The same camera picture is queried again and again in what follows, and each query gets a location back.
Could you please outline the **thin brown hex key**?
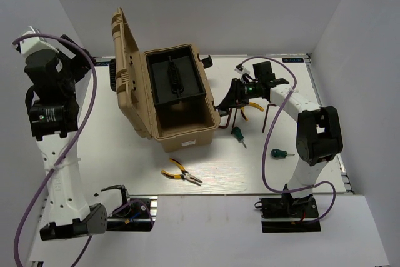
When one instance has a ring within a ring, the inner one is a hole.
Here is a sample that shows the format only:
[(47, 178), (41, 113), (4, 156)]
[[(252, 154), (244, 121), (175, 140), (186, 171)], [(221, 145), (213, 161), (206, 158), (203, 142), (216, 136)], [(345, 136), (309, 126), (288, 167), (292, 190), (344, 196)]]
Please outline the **thin brown hex key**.
[(237, 118), (238, 111), (240, 111), (240, 108), (235, 108), (234, 119), (232, 121), (232, 130), (234, 129), (235, 124), (236, 124), (236, 118)]

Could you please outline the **green stubby screwdriver orange cap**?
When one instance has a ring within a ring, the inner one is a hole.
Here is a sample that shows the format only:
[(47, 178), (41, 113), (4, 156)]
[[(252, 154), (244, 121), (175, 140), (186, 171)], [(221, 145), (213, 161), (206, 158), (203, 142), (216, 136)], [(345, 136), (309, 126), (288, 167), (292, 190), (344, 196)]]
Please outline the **green stubby screwdriver orange cap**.
[(245, 149), (247, 148), (246, 143), (244, 142), (244, 136), (242, 134), (242, 131), (238, 126), (232, 128), (231, 134), (235, 137), (235, 139), (239, 143), (241, 143), (244, 146)]

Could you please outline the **green stubby screwdriver grey cap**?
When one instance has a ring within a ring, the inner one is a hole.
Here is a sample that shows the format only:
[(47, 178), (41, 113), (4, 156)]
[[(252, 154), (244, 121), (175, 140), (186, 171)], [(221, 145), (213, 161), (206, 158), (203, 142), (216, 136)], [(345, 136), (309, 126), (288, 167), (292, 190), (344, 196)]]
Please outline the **green stubby screwdriver grey cap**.
[(274, 159), (283, 159), (283, 158), (287, 158), (287, 157), (291, 157), (291, 156), (295, 156), (295, 154), (288, 153), (287, 151), (281, 150), (281, 149), (272, 149), (271, 150), (271, 157)]

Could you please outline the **yellow needle-nose pliers front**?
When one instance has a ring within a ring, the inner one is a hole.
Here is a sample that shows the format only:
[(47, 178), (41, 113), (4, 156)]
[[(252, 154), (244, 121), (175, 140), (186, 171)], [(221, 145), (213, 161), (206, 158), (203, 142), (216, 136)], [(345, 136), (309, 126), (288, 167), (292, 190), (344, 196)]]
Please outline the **yellow needle-nose pliers front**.
[(198, 186), (201, 186), (203, 184), (203, 182), (200, 179), (198, 179), (197, 177), (190, 174), (179, 161), (177, 161), (176, 159), (172, 159), (172, 158), (169, 158), (169, 161), (174, 163), (179, 168), (181, 173), (180, 174), (171, 174), (165, 170), (162, 170), (161, 174), (163, 176), (165, 176), (166, 178), (169, 178), (169, 179), (174, 179), (174, 180), (189, 181), (190, 183), (196, 184)]

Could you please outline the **large brown hex key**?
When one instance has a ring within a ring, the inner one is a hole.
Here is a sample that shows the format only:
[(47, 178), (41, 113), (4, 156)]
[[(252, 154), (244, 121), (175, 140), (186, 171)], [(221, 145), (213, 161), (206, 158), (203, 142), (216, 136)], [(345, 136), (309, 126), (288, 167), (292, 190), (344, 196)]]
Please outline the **large brown hex key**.
[(224, 123), (224, 124), (220, 124), (220, 125), (218, 126), (218, 128), (219, 128), (219, 129), (226, 129), (226, 128), (229, 127), (230, 122), (231, 122), (231, 114), (228, 114), (228, 115), (226, 116), (225, 123)]

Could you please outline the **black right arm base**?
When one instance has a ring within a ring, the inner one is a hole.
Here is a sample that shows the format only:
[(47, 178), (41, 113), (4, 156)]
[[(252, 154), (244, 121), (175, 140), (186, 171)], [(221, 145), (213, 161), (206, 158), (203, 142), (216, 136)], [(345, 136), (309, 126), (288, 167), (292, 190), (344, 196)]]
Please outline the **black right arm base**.
[(259, 198), (254, 208), (261, 213), (263, 233), (317, 233), (321, 216), (311, 189), (290, 192), (285, 185), (279, 197)]

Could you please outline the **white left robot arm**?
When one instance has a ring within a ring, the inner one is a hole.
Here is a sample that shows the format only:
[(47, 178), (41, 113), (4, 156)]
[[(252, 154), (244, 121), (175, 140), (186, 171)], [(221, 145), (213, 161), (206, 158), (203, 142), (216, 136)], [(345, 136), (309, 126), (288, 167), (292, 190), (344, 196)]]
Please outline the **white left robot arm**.
[(69, 58), (35, 31), (18, 44), (26, 60), (24, 72), (32, 81), (26, 93), (31, 132), (41, 152), (48, 178), (49, 214), (40, 229), (43, 241), (102, 234), (106, 208), (85, 199), (77, 140), (84, 124), (78, 122), (76, 83), (91, 70), (94, 60), (66, 35), (59, 42), (74, 54)]

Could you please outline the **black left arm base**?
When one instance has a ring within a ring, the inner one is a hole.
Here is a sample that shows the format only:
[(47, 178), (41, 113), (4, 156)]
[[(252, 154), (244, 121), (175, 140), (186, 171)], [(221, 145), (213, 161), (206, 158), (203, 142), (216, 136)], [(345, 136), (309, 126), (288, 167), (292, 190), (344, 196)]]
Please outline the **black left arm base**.
[(114, 185), (96, 191), (92, 204), (106, 208), (108, 232), (151, 232), (158, 208), (156, 196), (133, 196), (124, 185)]

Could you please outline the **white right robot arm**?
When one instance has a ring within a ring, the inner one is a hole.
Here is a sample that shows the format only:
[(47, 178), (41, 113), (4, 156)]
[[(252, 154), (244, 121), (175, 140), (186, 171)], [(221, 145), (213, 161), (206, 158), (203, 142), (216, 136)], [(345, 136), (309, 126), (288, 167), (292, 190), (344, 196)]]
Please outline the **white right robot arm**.
[(297, 216), (304, 210), (313, 189), (319, 186), (321, 171), (343, 150), (343, 139), (336, 108), (320, 106), (300, 95), (296, 91), (296, 78), (291, 82), (276, 78), (273, 63), (275, 59), (261, 56), (260, 63), (253, 66), (254, 79), (232, 79), (216, 109), (225, 116), (231, 108), (245, 107), (251, 99), (263, 98), (277, 106), (278, 114), (285, 112), (296, 122), (299, 161), (280, 194), (289, 195), (282, 200), (283, 211)]

